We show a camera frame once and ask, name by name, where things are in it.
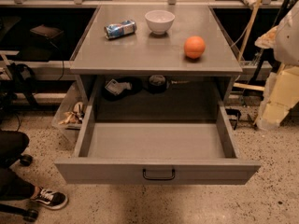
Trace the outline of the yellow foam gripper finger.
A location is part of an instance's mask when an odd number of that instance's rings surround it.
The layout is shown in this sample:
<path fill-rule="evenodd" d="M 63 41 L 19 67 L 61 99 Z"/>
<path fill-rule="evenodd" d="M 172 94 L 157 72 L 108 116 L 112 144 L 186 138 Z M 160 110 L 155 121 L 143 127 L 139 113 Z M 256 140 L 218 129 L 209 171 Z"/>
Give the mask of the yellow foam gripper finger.
<path fill-rule="evenodd" d="M 261 130 L 276 129 L 290 110 L 299 103 L 299 66 L 282 64 L 271 72 L 255 120 Z"/>

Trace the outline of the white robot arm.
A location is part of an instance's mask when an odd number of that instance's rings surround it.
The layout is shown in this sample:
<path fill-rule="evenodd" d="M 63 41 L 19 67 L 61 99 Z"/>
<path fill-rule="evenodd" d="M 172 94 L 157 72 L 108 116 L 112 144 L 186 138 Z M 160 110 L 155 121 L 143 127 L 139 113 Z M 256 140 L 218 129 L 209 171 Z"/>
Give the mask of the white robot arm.
<path fill-rule="evenodd" d="M 270 73 L 263 92 L 256 125 L 275 129 L 299 103 L 299 1 L 277 26 L 260 36 L 255 45 L 272 49 L 280 68 Z"/>

